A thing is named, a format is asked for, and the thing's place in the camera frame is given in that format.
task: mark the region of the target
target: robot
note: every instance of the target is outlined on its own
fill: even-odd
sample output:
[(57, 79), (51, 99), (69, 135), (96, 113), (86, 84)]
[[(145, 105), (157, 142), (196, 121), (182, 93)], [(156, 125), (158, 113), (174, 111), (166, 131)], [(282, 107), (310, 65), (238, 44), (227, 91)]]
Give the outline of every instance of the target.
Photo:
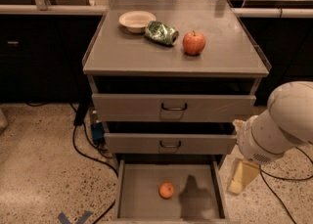
[(306, 144), (313, 144), (313, 82), (279, 86), (269, 96), (267, 110), (249, 118), (238, 132), (240, 152), (256, 164)]

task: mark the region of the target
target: floor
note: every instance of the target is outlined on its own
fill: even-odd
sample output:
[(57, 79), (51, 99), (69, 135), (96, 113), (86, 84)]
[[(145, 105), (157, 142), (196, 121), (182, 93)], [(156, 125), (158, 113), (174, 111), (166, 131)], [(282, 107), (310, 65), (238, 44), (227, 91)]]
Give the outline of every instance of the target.
[[(81, 156), (72, 145), (91, 157), (108, 161), (86, 140), (83, 126), (73, 134), (75, 111), (71, 105), (0, 105), (9, 125), (0, 135), (1, 223), (93, 223), (111, 205), (116, 176), (106, 166)], [(90, 136), (90, 120), (85, 119)], [(301, 148), (313, 157), (313, 145)], [(258, 175), (240, 195), (227, 191), (236, 161), (237, 147), (220, 169), (230, 219), (243, 224), (292, 223), (282, 205)], [(262, 167), (282, 177), (307, 177), (311, 162), (297, 149)], [(264, 175), (282, 199), (296, 223), (313, 219), (313, 180), (288, 182)], [(110, 210), (98, 223), (112, 219)]]

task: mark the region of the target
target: orange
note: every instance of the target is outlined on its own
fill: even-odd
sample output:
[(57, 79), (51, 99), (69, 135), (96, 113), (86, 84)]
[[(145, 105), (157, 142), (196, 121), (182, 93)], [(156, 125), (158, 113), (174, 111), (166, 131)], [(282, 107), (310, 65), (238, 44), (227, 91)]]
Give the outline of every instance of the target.
[(170, 199), (174, 195), (174, 192), (174, 186), (170, 182), (164, 182), (158, 188), (159, 195), (164, 199)]

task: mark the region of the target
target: closed drawer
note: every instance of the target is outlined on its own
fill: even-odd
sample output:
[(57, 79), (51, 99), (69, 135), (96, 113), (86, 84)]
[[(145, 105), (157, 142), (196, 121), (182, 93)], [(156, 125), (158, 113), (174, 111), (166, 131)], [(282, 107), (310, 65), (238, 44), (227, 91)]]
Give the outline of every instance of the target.
[(234, 135), (105, 134), (108, 149), (116, 154), (227, 155), (236, 144)]
[[(174, 186), (169, 200), (158, 194), (166, 181)], [(230, 223), (216, 161), (210, 156), (124, 156), (109, 223)]]
[(94, 94), (101, 121), (232, 122), (251, 114), (250, 95)]

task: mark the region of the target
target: white bowl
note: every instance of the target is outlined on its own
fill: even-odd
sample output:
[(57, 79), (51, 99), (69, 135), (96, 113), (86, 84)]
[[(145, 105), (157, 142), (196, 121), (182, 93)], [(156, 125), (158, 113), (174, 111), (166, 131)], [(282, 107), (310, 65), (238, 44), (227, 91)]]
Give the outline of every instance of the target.
[(119, 17), (119, 23), (133, 33), (142, 33), (150, 21), (155, 21), (155, 15), (146, 11), (131, 11)]

